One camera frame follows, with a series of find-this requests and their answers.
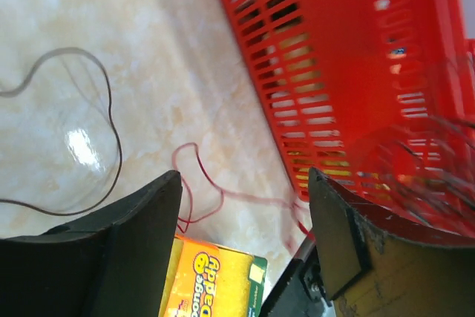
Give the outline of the orange sponge package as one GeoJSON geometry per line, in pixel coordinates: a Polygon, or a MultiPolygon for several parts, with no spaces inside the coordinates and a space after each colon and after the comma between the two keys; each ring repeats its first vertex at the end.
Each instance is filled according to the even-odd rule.
{"type": "Polygon", "coordinates": [[[245,252],[174,237],[160,316],[259,316],[267,260],[245,252]]]}

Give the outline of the red plastic basket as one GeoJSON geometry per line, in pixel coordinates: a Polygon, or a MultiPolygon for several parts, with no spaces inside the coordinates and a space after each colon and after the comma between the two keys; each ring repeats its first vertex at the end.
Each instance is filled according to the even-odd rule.
{"type": "Polygon", "coordinates": [[[459,0],[221,0],[293,186],[474,236],[474,41],[459,0]]]}

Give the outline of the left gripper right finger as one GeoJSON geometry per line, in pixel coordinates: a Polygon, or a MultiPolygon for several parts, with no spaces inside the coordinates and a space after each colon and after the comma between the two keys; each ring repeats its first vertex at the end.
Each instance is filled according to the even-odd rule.
{"type": "Polygon", "coordinates": [[[472,316],[474,240],[413,222],[309,171],[312,230],[262,316],[472,316]]]}

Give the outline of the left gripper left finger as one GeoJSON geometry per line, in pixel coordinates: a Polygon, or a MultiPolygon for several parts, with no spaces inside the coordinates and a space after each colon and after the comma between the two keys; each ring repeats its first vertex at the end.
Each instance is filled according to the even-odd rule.
{"type": "Polygon", "coordinates": [[[157,316],[183,187],[167,171],[41,235],[1,241],[3,316],[157,316]]]}

